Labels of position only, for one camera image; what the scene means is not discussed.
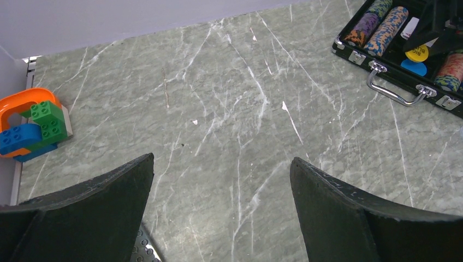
yellow poker chip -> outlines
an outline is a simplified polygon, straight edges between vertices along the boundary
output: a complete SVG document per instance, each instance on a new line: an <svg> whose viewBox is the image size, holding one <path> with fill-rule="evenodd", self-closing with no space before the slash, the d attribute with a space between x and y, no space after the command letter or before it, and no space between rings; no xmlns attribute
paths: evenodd
<svg viewBox="0 0 463 262"><path fill-rule="evenodd" d="M405 52L408 59L415 63L424 62L429 57L429 50L426 45L421 45L413 50Z"/></svg>

green block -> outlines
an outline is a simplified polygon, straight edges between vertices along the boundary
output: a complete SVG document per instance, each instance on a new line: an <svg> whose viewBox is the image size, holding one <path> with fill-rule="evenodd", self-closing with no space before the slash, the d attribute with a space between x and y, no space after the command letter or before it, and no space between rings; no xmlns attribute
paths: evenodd
<svg viewBox="0 0 463 262"><path fill-rule="evenodd" d="M32 121L39 125L49 124L51 121L58 121L64 124L64 115L61 108L50 101L31 106Z"/></svg>
<svg viewBox="0 0 463 262"><path fill-rule="evenodd" d="M42 133L42 141L27 146L26 149L35 151L49 144L60 142L68 137L66 132L66 125L60 121L50 121L49 123L40 125Z"/></svg>
<svg viewBox="0 0 463 262"><path fill-rule="evenodd" d="M31 117L31 111L30 110L27 110L27 111L24 111L22 113L19 113L22 117L25 117L25 118L29 118Z"/></svg>

black case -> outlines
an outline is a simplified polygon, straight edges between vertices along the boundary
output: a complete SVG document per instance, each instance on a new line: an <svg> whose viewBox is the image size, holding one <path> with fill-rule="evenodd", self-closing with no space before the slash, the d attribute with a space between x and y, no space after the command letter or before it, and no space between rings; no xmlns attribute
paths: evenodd
<svg viewBox="0 0 463 262"><path fill-rule="evenodd" d="M463 96L456 92L445 91L433 83L433 79L442 64L445 62L445 58L447 56L446 53L431 56L424 61L424 64L428 69L428 73L425 76L419 76L400 66L400 63L407 58L405 53L402 51L406 40L400 36L400 33L412 17L420 18L426 5L425 0L393 0L392 7L402 6L408 9L408 19L387 47L386 52L382 57L371 56L361 47L350 46L342 40L342 38L357 24L373 2L374 0L367 0L349 23L342 29L341 33L334 40L333 53L343 59L353 62L367 71L370 71L371 73L367 79L368 86L385 96L395 101L400 100L397 98L398 95L392 91L386 90L385 88L382 89L381 87L374 85L372 80L375 75L417 96L421 93L420 97L416 97L416 100L424 99L433 105L438 105L441 108L450 111L454 115L463 118L463 105L461 105L461 102L463 102ZM415 102L417 103L419 101L414 101L414 103L409 104L399 103L405 106L410 106L416 104Z"/></svg>

poker chip roll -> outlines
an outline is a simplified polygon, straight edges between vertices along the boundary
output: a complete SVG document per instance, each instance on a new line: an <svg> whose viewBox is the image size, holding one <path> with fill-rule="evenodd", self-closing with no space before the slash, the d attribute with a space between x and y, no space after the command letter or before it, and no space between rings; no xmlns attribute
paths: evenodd
<svg viewBox="0 0 463 262"><path fill-rule="evenodd" d="M362 16L354 29L344 37L349 45L363 46L379 24L379 17L374 13L366 13Z"/></svg>
<svg viewBox="0 0 463 262"><path fill-rule="evenodd" d="M364 46L366 51L372 56L382 56L407 18L405 7L393 8Z"/></svg>
<svg viewBox="0 0 463 262"><path fill-rule="evenodd" d="M392 0L376 0L365 13L376 14L381 19L387 14L392 6Z"/></svg>
<svg viewBox="0 0 463 262"><path fill-rule="evenodd" d="M447 56L434 83L446 91L457 92L463 80L463 50L456 50Z"/></svg>

gray marble surface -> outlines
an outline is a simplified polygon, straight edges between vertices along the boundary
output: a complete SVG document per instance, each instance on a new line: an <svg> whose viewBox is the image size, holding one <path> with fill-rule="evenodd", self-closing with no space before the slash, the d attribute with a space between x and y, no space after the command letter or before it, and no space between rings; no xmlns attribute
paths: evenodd
<svg viewBox="0 0 463 262"><path fill-rule="evenodd" d="M74 137L24 165L20 199L153 152L143 221L167 261L307 261L295 156L463 215L463 121L392 102L331 53L361 4L311 1L41 57L35 85L68 106Z"/></svg>

